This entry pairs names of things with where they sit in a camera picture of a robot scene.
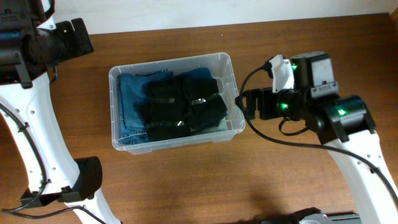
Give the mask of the light blue jeans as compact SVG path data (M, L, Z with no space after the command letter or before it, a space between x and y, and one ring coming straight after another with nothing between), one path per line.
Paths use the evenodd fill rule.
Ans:
M190 134L191 135L201 135L201 134L218 133L218 132L227 131L227 130L228 130L228 127L226 124L226 120L222 119L219 121L219 123L216 126L212 126L209 128L205 128L205 129L190 128Z

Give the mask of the dark blue garment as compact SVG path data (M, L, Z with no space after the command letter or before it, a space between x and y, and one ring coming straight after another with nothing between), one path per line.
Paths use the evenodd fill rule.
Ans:
M208 68L196 68L187 72L183 72L179 75L183 78L193 78L193 79L211 79L213 78L211 72Z

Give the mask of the black garment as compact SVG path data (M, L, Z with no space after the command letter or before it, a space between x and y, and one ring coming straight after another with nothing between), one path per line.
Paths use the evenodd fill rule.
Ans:
M149 102L140 106L148 141L184 138L190 135L186 124L187 103L182 91L182 81L172 78L164 82L150 83L147 91Z

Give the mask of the dark grey garment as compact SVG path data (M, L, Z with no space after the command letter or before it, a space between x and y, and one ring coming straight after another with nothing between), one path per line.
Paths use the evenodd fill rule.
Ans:
M227 107L214 78L186 78L183 80L183 94L188 108L186 120L193 129L218 126L227 115Z

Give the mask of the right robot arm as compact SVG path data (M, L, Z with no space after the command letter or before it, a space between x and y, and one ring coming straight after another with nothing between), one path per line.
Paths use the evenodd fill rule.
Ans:
M242 88L235 102L250 123L255 118L303 121L342 173L358 214L329 217L309 208L291 214L291 223L396 223L397 187L382 154L376 124L356 95L342 97L330 56L322 51L270 58L261 70L269 88Z

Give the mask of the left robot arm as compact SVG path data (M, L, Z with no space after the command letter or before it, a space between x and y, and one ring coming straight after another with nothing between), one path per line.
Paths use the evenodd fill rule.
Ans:
M96 156L75 159L60 131L50 97L49 70L92 53L82 19L55 22L53 1L1 2L1 116L25 165L29 185L21 205L6 213L65 204L83 223L117 223L103 193Z

